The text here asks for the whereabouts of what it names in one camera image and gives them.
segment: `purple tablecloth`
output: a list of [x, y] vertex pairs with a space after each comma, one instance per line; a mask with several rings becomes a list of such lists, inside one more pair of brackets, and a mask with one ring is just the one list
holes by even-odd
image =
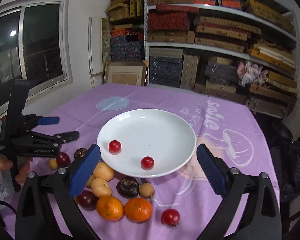
[[[170, 90], [106, 84], [52, 111], [48, 116], [59, 116], [58, 125], [37, 127], [35, 130], [49, 135], [79, 131], [80, 138], [77, 141], [62, 147], [62, 151], [73, 159], [76, 149], [89, 148], [96, 143], [100, 129], [111, 118], [142, 108], [162, 109], [184, 118], [193, 127], [198, 137], [197, 144], [205, 143], [229, 167], [237, 167], [242, 173], [256, 176], [262, 171], [267, 172], [279, 199], [278, 182], [262, 131], [246, 106], [229, 101]], [[32, 163], [32, 170], [39, 175], [53, 173], [47, 159], [36, 159]], [[116, 174], [109, 184], [113, 195], [125, 204], [127, 199], [122, 198], [115, 190], [121, 177], [122, 175]], [[154, 212], [150, 220], [143, 224], [129, 222], [125, 217], [119, 222], [108, 222], [100, 218], [96, 211], [82, 210], [101, 239], [157, 240], [159, 236], [160, 239], [196, 239], [221, 203], [221, 197], [214, 194], [195, 154], [180, 170], [147, 181], [155, 189], [152, 202]], [[235, 231], [246, 200], [247, 196], [243, 196], [227, 234]], [[55, 199], [51, 197], [50, 201], [61, 230], [70, 234]], [[17, 203], [18, 195], [13, 198], [12, 205], [16, 207]], [[161, 224], [160, 216], [167, 208], [179, 211], [181, 221], [178, 228], [167, 228]], [[6, 210], [2, 212], [2, 216], [7, 231], [14, 236], [15, 216]]]

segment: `cherry tomato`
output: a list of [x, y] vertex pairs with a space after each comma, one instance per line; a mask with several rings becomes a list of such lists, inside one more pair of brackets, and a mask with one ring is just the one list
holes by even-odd
[[180, 220], [180, 214], [175, 209], [167, 209], [161, 215], [161, 223], [169, 227], [177, 227]]
[[71, 160], [69, 158], [69, 155], [66, 153], [59, 153], [59, 155], [56, 157], [56, 162], [60, 168], [68, 167], [71, 163]]
[[76, 200], [83, 209], [92, 211], [96, 209], [98, 198], [92, 192], [84, 190], [81, 195], [77, 196]]
[[112, 153], [118, 153], [121, 150], [121, 143], [117, 140], [113, 140], [109, 143], [109, 151]]
[[149, 170], [149, 169], [152, 169], [154, 165], [154, 160], [151, 158], [151, 157], [144, 157], [142, 160], [141, 160], [141, 167], [145, 170]]

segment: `window frame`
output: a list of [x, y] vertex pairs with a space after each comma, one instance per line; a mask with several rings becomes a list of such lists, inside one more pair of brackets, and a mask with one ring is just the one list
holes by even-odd
[[[10, 13], [20, 11], [19, 26], [18, 26], [18, 54], [21, 68], [22, 78], [26, 79], [26, 68], [23, 54], [23, 21], [25, 9], [27, 7], [45, 5], [45, 4], [60, 4], [59, 6], [59, 49], [63, 75], [50, 79], [34, 88], [31, 88], [27, 102], [31, 102], [34, 98], [43, 97], [48, 93], [53, 92], [57, 88], [61, 88], [73, 82], [69, 43], [68, 43], [68, 5], [69, 0], [16, 0], [0, 6], [0, 17]], [[0, 118], [6, 114], [9, 101], [0, 106]]]

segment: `metal bolt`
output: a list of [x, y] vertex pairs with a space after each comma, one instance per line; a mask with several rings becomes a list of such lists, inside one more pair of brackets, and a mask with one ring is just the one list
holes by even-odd
[[33, 171], [29, 172], [29, 174], [28, 174], [29, 178], [32, 179], [34, 176], [35, 176], [35, 172], [33, 172]]
[[239, 170], [237, 168], [231, 168], [230, 171], [234, 175], [238, 175], [239, 174]]
[[266, 172], [262, 172], [261, 177], [263, 177], [264, 179], [267, 179], [267, 178], [269, 178], [269, 175]]
[[65, 174], [66, 173], [66, 168], [60, 168], [59, 170], [58, 170], [58, 173], [60, 174], [60, 175], [62, 175], [62, 174]]

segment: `orange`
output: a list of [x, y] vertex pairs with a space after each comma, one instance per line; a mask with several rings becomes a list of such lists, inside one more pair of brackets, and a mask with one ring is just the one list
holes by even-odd
[[123, 217], [124, 207], [116, 197], [104, 196], [97, 202], [97, 212], [104, 219], [117, 221]]
[[132, 198], [124, 206], [124, 213], [129, 220], [141, 223], [152, 215], [152, 205], [144, 198]]

